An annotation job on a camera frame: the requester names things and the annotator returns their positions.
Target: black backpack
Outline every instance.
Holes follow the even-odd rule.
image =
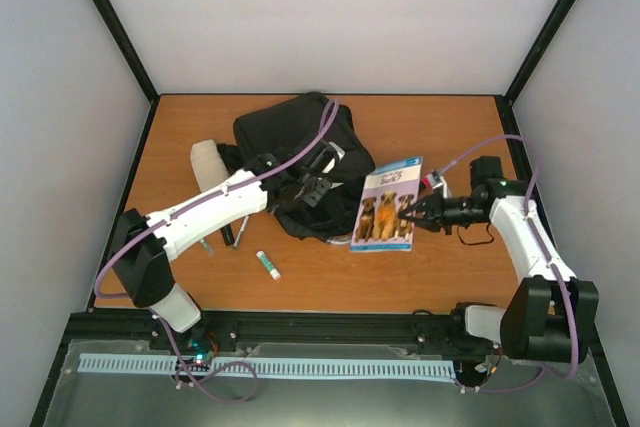
[[[318,132],[320,117],[329,99],[310,92],[266,109],[238,117],[233,123],[237,146],[220,144],[218,151],[230,171],[241,168],[259,154],[276,158],[297,147],[309,134]],[[345,151],[342,161],[327,175],[342,185],[329,190],[315,207],[276,208],[274,215],[293,237],[315,237],[323,242],[353,231],[365,177],[375,169],[371,155],[355,134],[351,110],[340,105],[324,137]]]

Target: brown dog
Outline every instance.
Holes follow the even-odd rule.
[[[376,216],[376,198],[367,197],[366,199],[362,199],[362,205],[364,205],[364,207],[362,208],[360,222],[356,229],[356,242],[360,242],[361,240],[366,242],[371,239],[373,235],[373,223]]]
[[[380,197],[380,206],[373,226],[373,240],[389,240],[395,235],[398,229],[396,195],[398,194],[390,190]]]
[[[406,194],[398,197],[398,201],[400,202],[398,212],[409,207],[414,197],[415,195],[413,194]],[[413,232],[413,222],[398,219],[398,229],[396,230],[396,237],[404,237],[404,240],[409,240],[409,235],[411,235],[411,232]]]

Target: wooden table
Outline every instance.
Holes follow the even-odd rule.
[[[161,210],[199,193],[191,170],[191,146],[205,139],[235,143],[233,120],[281,102],[285,95],[164,95],[151,127],[127,209]],[[442,168],[478,142],[502,134],[494,99],[471,96],[341,95],[353,112],[358,137],[377,165],[424,156],[424,168]],[[478,155],[499,155],[515,178],[505,142]],[[465,159],[447,174],[454,195],[468,194]],[[239,221],[233,226],[239,228]],[[470,241],[486,237],[482,226],[462,232]],[[448,312],[460,301],[506,307],[517,281],[499,236],[491,245],[463,246],[454,235],[418,231],[413,251],[350,253],[347,246],[289,237],[267,213],[249,221],[240,249],[225,247],[219,232],[207,240],[208,256],[195,244],[172,264],[176,281],[205,309],[323,312]],[[264,250],[280,270],[274,281],[256,259]],[[105,292],[121,291],[110,273]],[[123,300],[96,306],[129,307]]]

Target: pen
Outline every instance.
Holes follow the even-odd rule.
[[[244,234],[244,231],[247,228],[249,217],[249,215],[245,215],[244,220],[242,221],[242,225],[240,226],[240,230],[238,231],[238,235],[236,236],[236,241],[233,243],[233,248],[235,250],[238,250],[238,245],[240,245],[240,237],[242,237],[242,234]]]

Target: silver metal surface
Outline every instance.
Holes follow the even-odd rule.
[[[283,354],[291,356],[295,349],[290,346]],[[69,369],[71,373],[63,374],[58,383],[48,427],[614,425],[590,357],[572,382],[547,376],[531,389],[513,394],[461,395],[451,384],[420,381],[261,380],[251,401],[221,405],[196,389],[176,390],[169,375],[77,373],[82,352],[151,353],[146,345],[140,349],[137,342],[74,343],[63,367],[63,372]],[[362,348],[361,352],[361,358],[375,357],[373,350]],[[335,355],[328,351],[327,358]],[[503,359],[487,387],[519,385],[535,372],[533,366],[512,365]],[[237,398],[251,388],[251,380],[220,378],[206,385],[218,395]]]

